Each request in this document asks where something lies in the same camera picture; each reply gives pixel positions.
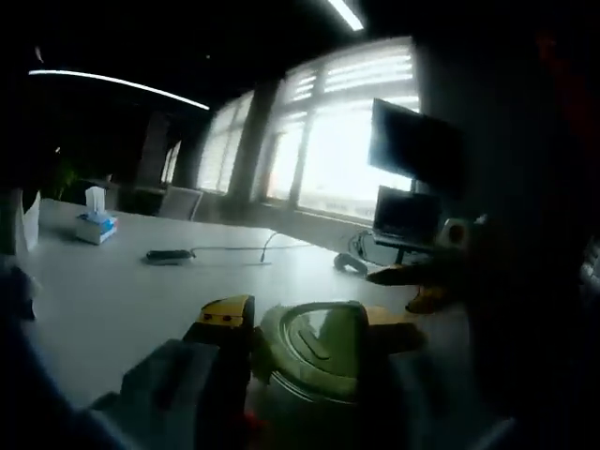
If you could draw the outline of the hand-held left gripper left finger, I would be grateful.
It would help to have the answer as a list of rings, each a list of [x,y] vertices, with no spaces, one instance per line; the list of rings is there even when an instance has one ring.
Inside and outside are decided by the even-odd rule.
[[[221,298],[202,307],[180,339],[131,368],[117,393],[99,397],[95,416],[128,449],[243,449],[255,299]]]

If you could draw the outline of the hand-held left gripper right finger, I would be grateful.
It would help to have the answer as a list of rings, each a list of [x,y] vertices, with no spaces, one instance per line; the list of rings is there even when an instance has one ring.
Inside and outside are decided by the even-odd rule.
[[[379,449],[502,449],[515,427],[479,389],[465,314],[414,316],[375,307],[379,356],[369,418]]]

